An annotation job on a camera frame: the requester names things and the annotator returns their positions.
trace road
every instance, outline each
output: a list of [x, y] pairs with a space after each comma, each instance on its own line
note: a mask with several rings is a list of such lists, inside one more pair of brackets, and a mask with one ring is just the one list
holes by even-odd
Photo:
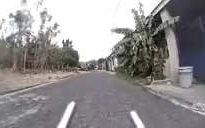
[[205, 128], [204, 116], [102, 72], [0, 97], [0, 128], [56, 128], [70, 101], [70, 128], [135, 128], [132, 110], [146, 128]]

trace grass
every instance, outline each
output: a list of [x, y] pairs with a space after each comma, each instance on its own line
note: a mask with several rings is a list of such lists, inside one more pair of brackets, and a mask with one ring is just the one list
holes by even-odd
[[123, 73], [116, 73], [116, 76], [120, 79], [124, 79], [130, 83], [132, 83], [135, 86], [145, 86], [149, 85], [150, 82], [146, 78], [139, 78], [139, 77], [131, 77], [127, 74]]

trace curb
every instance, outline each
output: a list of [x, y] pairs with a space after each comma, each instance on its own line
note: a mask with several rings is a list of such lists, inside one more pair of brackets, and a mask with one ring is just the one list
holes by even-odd
[[194, 103], [192, 101], [188, 101], [188, 100], [184, 100], [182, 98], [178, 98], [176, 96], [172, 96], [172, 95], [169, 95], [169, 94], [166, 94], [166, 93], [163, 93], [163, 92], [160, 92], [160, 91], [156, 91], [156, 90], [153, 90], [149, 87], [144, 87], [143, 88], [150, 92], [150, 93], [153, 93], [154, 95], [157, 95], [159, 97], [162, 97], [164, 99], [167, 99], [167, 100], [176, 100], [184, 105], [187, 105], [188, 107], [192, 108], [192, 106], [194, 105]]
[[[65, 78], [69, 78], [69, 77], [72, 77], [72, 76], [76, 76], [76, 75], [79, 75], [79, 73], [77, 74], [73, 74], [73, 75], [68, 75], [68, 76], [65, 76], [65, 77], [62, 77], [58, 80], [62, 80], [62, 79], [65, 79]], [[42, 84], [48, 84], [48, 83], [51, 83], [51, 82], [42, 82], [42, 83], [39, 83], [39, 84], [35, 84], [35, 85], [30, 85], [30, 86], [27, 86], [27, 87], [21, 87], [21, 88], [17, 88], [17, 89], [12, 89], [12, 90], [7, 90], [7, 91], [2, 91], [0, 92], [0, 96], [1, 95], [5, 95], [5, 94], [9, 94], [9, 93], [13, 93], [13, 92], [18, 92], [18, 91], [23, 91], [23, 90], [26, 90], [26, 89], [30, 89], [30, 88], [34, 88], [34, 87], [38, 87]]]

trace power line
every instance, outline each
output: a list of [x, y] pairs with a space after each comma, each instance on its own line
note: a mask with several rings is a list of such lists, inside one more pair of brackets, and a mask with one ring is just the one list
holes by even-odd
[[121, 0], [118, 0], [118, 5], [117, 5], [116, 10], [115, 10], [115, 13], [114, 13], [114, 21], [113, 21], [113, 23], [112, 23], [112, 29], [113, 29], [114, 26], [115, 26], [115, 19], [116, 19], [116, 16], [117, 16], [117, 12], [118, 12], [118, 8], [119, 8], [119, 5], [120, 5], [120, 2], [121, 2]]

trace sidewalk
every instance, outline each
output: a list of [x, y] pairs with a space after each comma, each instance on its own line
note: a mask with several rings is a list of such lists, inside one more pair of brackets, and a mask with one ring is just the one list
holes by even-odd
[[193, 85], [192, 88], [185, 89], [171, 84], [158, 84], [150, 85], [148, 88], [164, 95], [190, 102], [192, 104], [205, 104], [205, 85]]

